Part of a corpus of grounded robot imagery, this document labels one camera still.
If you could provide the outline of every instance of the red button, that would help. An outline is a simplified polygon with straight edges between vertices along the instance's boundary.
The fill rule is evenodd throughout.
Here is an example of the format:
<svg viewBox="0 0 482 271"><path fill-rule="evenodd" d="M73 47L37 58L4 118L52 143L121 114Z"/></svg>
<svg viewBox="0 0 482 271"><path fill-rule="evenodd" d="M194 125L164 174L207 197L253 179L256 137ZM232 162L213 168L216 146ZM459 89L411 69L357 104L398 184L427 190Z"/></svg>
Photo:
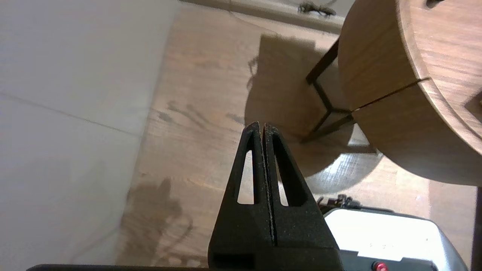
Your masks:
<svg viewBox="0 0 482 271"><path fill-rule="evenodd" d="M388 267L385 263L383 262L376 262L373 265L373 270L374 271L388 271Z"/></svg>

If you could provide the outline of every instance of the wooden floor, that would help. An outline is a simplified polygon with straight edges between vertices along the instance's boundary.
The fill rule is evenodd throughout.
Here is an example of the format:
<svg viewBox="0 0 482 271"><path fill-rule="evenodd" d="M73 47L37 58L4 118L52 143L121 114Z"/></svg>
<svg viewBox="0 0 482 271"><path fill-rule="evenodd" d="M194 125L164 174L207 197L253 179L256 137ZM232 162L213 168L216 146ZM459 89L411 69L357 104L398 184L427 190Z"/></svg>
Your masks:
<svg viewBox="0 0 482 271"><path fill-rule="evenodd" d="M324 113L304 76L335 40L323 32L182 6L128 195L117 264L206 266L240 134L253 121L280 128L315 197L346 193L364 205L430 218L470 263L474 187L401 169L367 147L356 126L298 143ZM343 106L336 71L330 67L320 82ZM251 172L247 163L243 179ZM250 200L249 182L239 200Z"/></svg>

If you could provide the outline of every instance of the hardwood floor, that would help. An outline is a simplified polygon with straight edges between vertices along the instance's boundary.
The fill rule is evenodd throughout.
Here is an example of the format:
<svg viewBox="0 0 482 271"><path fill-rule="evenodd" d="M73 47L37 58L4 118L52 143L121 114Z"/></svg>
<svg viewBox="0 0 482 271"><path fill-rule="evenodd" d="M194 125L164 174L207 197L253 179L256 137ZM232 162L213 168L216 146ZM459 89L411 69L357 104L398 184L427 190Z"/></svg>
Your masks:
<svg viewBox="0 0 482 271"><path fill-rule="evenodd" d="M346 193L368 206L431 218L469 264L475 188L408 173L373 153L356 126L298 143L324 113L304 77L336 36L243 20L193 5L177 15L127 198L117 264L206 266L241 131L256 120L280 128L315 197ZM321 83L343 104L336 67ZM245 173L252 178L249 163ZM241 189L240 200L249 200L249 182Z"/></svg>

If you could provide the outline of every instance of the baseboard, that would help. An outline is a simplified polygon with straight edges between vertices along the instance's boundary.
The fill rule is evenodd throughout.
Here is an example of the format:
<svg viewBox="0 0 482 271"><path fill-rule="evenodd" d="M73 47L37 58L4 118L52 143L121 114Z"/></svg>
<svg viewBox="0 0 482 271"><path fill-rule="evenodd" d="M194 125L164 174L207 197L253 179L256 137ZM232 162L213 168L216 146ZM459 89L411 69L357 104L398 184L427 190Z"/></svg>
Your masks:
<svg viewBox="0 0 482 271"><path fill-rule="evenodd" d="M266 0L180 0L212 8L256 16L287 24L308 27L316 30L340 34L345 18L319 17L312 14L299 14L296 7Z"/></svg>

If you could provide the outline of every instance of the white wall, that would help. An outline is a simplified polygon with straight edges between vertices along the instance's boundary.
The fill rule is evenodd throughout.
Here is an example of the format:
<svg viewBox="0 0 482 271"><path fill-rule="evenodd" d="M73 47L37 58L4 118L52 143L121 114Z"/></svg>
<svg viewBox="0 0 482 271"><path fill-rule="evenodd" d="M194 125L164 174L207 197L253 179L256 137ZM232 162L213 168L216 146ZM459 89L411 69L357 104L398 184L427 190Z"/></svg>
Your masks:
<svg viewBox="0 0 482 271"><path fill-rule="evenodd" d="M0 1L0 270L114 262L175 5Z"/></svg>

